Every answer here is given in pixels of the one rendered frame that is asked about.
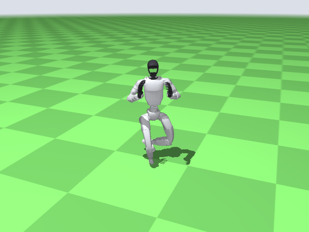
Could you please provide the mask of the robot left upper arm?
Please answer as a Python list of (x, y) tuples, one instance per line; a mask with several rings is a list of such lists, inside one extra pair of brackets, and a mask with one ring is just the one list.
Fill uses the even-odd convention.
[[(176, 87), (173, 85), (173, 83), (171, 82), (170, 79), (168, 79), (168, 78), (162, 78), (162, 79), (163, 79), (164, 85), (166, 84), (166, 82), (170, 83), (170, 86), (172, 88), (172, 92), (173, 93), (177, 93), (178, 92)], [(165, 85), (165, 86), (168, 86), (168, 85)]]

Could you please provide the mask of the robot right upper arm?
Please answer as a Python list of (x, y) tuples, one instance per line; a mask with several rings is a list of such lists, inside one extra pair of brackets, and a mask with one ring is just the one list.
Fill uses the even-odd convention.
[[(136, 95), (136, 94), (137, 94), (139, 84), (140, 84), (140, 82), (143, 81), (143, 80), (144, 80), (144, 79), (138, 80), (138, 81), (135, 83), (134, 87), (132, 88), (132, 90), (131, 90), (131, 92), (130, 92), (130, 95)], [(129, 101), (129, 102), (131, 102), (131, 101)]]

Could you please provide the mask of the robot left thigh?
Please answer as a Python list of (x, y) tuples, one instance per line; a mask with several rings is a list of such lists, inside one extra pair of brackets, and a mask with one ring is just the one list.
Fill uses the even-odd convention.
[(164, 127), (164, 131), (167, 135), (167, 137), (165, 137), (165, 139), (164, 139), (164, 143), (166, 145), (170, 145), (173, 142), (173, 139), (174, 139), (173, 125), (171, 124), (169, 117), (165, 113), (160, 112), (159, 120), (161, 121), (161, 123)]

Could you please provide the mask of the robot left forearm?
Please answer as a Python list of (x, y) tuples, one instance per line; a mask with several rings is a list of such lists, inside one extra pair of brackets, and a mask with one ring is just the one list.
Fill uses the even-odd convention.
[[(168, 97), (168, 93), (167, 93), (167, 97)], [(177, 100), (177, 99), (180, 98), (180, 97), (181, 97), (180, 93), (177, 92), (177, 93), (173, 93), (173, 94), (172, 94), (172, 97), (169, 97), (169, 98), (170, 98), (171, 100), (172, 100), (172, 99)]]

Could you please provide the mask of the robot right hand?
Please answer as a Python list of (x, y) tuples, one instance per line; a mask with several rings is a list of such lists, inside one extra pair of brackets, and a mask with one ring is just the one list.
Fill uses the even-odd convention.
[(139, 99), (141, 98), (141, 95), (143, 94), (142, 87), (143, 87), (143, 85), (145, 84), (145, 81), (146, 81), (146, 80), (143, 80), (143, 81), (141, 81), (140, 84), (139, 84), (139, 87), (138, 87), (138, 98), (139, 98)]

